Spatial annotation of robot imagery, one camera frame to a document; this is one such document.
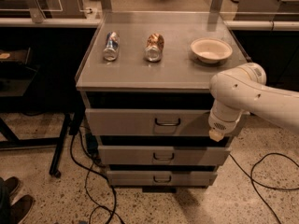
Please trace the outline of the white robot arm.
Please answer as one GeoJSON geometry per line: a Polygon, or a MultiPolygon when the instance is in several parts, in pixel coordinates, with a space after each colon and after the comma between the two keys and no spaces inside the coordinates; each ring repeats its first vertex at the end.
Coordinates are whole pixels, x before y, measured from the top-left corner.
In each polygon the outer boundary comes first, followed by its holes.
{"type": "Polygon", "coordinates": [[[245,63],[214,75],[209,137],[219,142],[232,132],[244,112],[250,112],[299,134],[299,93],[265,85],[266,73],[257,63],[245,63]]]}

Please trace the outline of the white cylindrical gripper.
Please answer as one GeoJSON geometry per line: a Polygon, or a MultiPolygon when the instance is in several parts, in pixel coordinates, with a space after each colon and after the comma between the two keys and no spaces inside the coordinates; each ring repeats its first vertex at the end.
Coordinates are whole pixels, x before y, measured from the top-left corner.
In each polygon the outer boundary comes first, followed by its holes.
{"type": "Polygon", "coordinates": [[[227,133],[232,132],[240,121],[243,111],[215,100],[209,113],[209,137],[220,142],[227,133]]]}

